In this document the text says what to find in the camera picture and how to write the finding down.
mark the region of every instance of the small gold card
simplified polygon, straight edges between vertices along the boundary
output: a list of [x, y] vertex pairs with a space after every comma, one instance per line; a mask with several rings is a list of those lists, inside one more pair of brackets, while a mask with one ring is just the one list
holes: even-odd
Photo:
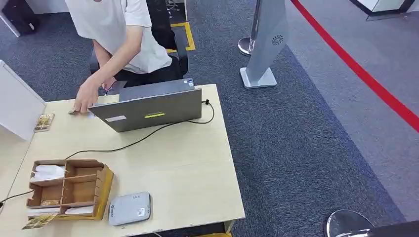
[[76, 111], [75, 109], [72, 109], [68, 112], [69, 115], [78, 115], [80, 112]]
[[37, 125], [35, 126], [34, 132], [48, 131], [54, 117], [55, 114], [41, 115], [38, 119]]
[[44, 227], [46, 224], [52, 221], [52, 219], [54, 219], [54, 217], [56, 217], [57, 215], [58, 213], [40, 215], [38, 217], [35, 217], [29, 220], [29, 222], [22, 229], [27, 230], [27, 229], [36, 229], [36, 228]]

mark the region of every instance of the power cord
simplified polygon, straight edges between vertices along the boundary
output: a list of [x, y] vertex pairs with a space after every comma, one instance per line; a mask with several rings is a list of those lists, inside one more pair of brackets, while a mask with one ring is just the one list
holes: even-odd
[[14, 195], [14, 196], [11, 196], [11, 197], [8, 197], [8, 198], [4, 199], [3, 201], [0, 201], [0, 208], [4, 205], [4, 202], [5, 202], [5, 201], [7, 201], [7, 200], [9, 200], [9, 199], [11, 199], [11, 198], [14, 198], [14, 197], [18, 197], [18, 196], [22, 196], [22, 195], [25, 195], [25, 194], [31, 193], [31, 192], [33, 192], [33, 191], [34, 191], [34, 190], [30, 190], [29, 192], [22, 193], [22, 194], [17, 194], [17, 195]]
[[[210, 101], [209, 101], [209, 100], [206, 100], [206, 101], [201, 101], [201, 103], [205, 103], [206, 105], [211, 106], [211, 109], [212, 109], [212, 117], [211, 117], [211, 119], [210, 119], [210, 120], [208, 120], [208, 121], [206, 121], [206, 122], [195, 122], [195, 121], [190, 121], [190, 120], [187, 120], [187, 121], [182, 121], [182, 122], [173, 122], [173, 123], [167, 124], [167, 125], [165, 125], [165, 126], [163, 126], [163, 127], [159, 127], [158, 129], [154, 130], [152, 133], [148, 134], [147, 136], [145, 136], [145, 137], [141, 138], [140, 140], [138, 140], [138, 141], [136, 141], [136, 142], [134, 142], [134, 143], [131, 143], [131, 144], [129, 144], [129, 145], [126, 145], [126, 146], [124, 146], [124, 147], [117, 148], [117, 149], [113, 149], [113, 150], [84, 150], [84, 151], [78, 151], [78, 152], [76, 152], [76, 153], [72, 154], [71, 156], [68, 156], [68, 157], [67, 157], [67, 158], [65, 158], [64, 160], [69, 159], [70, 157], [73, 157], [73, 156], [75, 156], [75, 155], [77, 155], [77, 154], [79, 154], [79, 153], [83, 153], [83, 152], [117, 152], [117, 151], [123, 150], [123, 149], [125, 149], [125, 148], [128, 148], [128, 147], [130, 147], [130, 146], [133, 146], [133, 145], [135, 145], [135, 144], [137, 144], [137, 143], [140, 143], [140, 142], [144, 141], [145, 139], [149, 138], [149, 137], [150, 137], [151, 135], [153, 135], [154, 133], [156, 133], [156, 132], [158, 132], [158, 131], [162, 130], [163, 128], [170, 127], [170, 126], [173, 126], [173, 125], [175, 125], [175, 124], [179, 124], [179, 123], [183, 123], [183, 122], [190, 122], [190, 123], [194, 123], [194, 124], [207, 124], [207, 123], [210, 123], [210, 122], [214, 119], [214, 116], [215, 116], [215, 110], [214, 110], [214, 107], [212, 106], [212, 104], [210, 103]], [[0, 208], [4, 205], [4, 202], [5, 202], [5, 201], [7, 201], [7, 200], [9, 200], [9, 199], [11, 199], [11, 198], [14, 198], [14, 197], [18, 197], [18, 196], [22, 196], [22, 195], [25, 195], [25, 194], [31, 193], [31, 192], [33, 192], [33, 191], [34, 191], [34, 190], [31, 190], [31, 191], [29, 191], [29, 192], [22, 193], [22, 194], [17, 194], [17, 195], [14, 195], [14, 196], [8, 197], [8, 198], [6, 198], [6, 199], [4, 199], [4, 200], [0, 201]]]
[[140, 142], [144, 141], [145, 139], [149, 138], [149, 137], [150, 137], [151, 135], [153, 135], [154, 133], [156, 133], [156, 132], [158, 132], [158, 131], [162, 130], [163, 128], [167, 128], [167, 127], [173, 126], [173, 125], [175, 125], [175, 124], [179, 124], [179, 123], [183, 123], [183, 122], [190, 122], [190, 123], [194, 123], [194, 124], [207, 124], [207, 123], [210, 123], [210, 122], [214, 119], [214, 116], [215, 116], [214, 107], [212, 106], [212, 104], [210, 103], [210, 101], [209, 101], [209, 100], [202, 101], [201, 103], [205, 103], [206, 105], [210, 105], [210, 106], [211, 106], [211, 109], [212, 109], [212, 117], [211, 117], [211, 119], [210, 119], [210, 120], [208, 120], [208, 121], [206, 121], [206, 122], [195, 122], [195, 121], [190, 121], [190, 120], [187, 120], [187, 121], [181, 121], [181, 122], [173, 122], [173, 123], [170, 123], [170, 124], [164, 125], [163, 127], [159, 127], [158, 129], [154, 130], [152, 133], [148, 134], [147, 136], [145, 136], [145, 137], [141, 138], [140, 140], [138, 140], [138, 141], [136, 141], [136, 142], [134, 142], [134, 143], [131, 143], [131, 144], [129, 144], [129, 145], [126, 145], [126, 146], [124, 146], [124, 147], [117, 148], [117, 149], [112, 149], [112, 150], [84, 150], [84, 151], [78, 151], [78, 152], [73, 153], [72, 155], [68, 156], [68, 157], [67, 157], [67, 158], [65, 158], [64, 160], [69, 159], [69, 158], [71, 158], [71, 157], [73, 157], [73, 156], [75, 156], [75, 155], [77, 155], [77, 154], [79, 154], [79, 153], [84, 153], [84, 152], [117, 152], [117, 151], [123, 150], [123, 149], [125, 149], [125, 148], [128, 148], [128, 147], [130, 147], [130, 146], [133, 146], [133, 145], [135, 145], [135, 144], [137, 144], [137, 143], [140, 143]]
[[117, 82], [117, 80], [116, 81], [114, 81], [114, 83], [112, 83], [112, 85], [109, 87], [109, 89], [105, 92], [105, 94], [104, 95], [106, 95], [106, 94], [108, 94], [108, 92], [112, 89], [112, 87], [114, 86], [114, 84]]

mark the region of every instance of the silver pole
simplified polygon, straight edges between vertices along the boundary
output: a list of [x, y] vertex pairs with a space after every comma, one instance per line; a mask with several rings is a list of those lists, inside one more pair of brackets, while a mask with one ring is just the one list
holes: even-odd
[[251, 56], [251, 53], [253, 52], [254, 41], [257, 37], [257, 29], [259, 25], [259, 13], [261, 3], [262, 0], [257, 0], [256, 2], [256, 10], [254, 11], [253, 26], [251, 28], [250, 37], [244, 37], [241, 40], [239, 40], [238, 43], [240, 52], [245, 56]]

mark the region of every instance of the laptop sticker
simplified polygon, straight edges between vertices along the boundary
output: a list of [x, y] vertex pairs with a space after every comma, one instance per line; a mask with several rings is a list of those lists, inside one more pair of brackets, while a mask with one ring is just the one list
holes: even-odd
[[154, 117], [159, 117], [159, 116], [164, 116], [164, 115], [165, 113], [163, 112], [157, 112], [157, 113], [147, 114], [144, 116], [144, 118], [148, 119], [148, 118], [154, 118]]
[[126, 119], [125, 116], [121, 115], [121, 116], [116, 116], [116, 117], [112, 117], [112, 118], [106, 118], [105, 120], [108, 122], [115, 122], [115, 121], [119, 121], [119, 120], [123, 120]]

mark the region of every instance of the red line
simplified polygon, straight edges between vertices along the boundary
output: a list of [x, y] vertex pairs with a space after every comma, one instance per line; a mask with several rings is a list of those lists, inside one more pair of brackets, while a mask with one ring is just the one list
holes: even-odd
[[335, 51], [335, 53], [348, 65], [348, 67], [375, 92], [392, 110], [394, 110], [404, 121], [406, 121], [413, 129], [419, 132], [419, 118], [402, 102], [394, 97], [386, 90], [378, 81], [374, 79], [361, 65], [359, 65], [329, 33], [314, 19], [314, 17], [304, 8], [298, 0], [291, 0], [295, 7], [301, 12], [304, 18], [317, 31], [323, 40]]

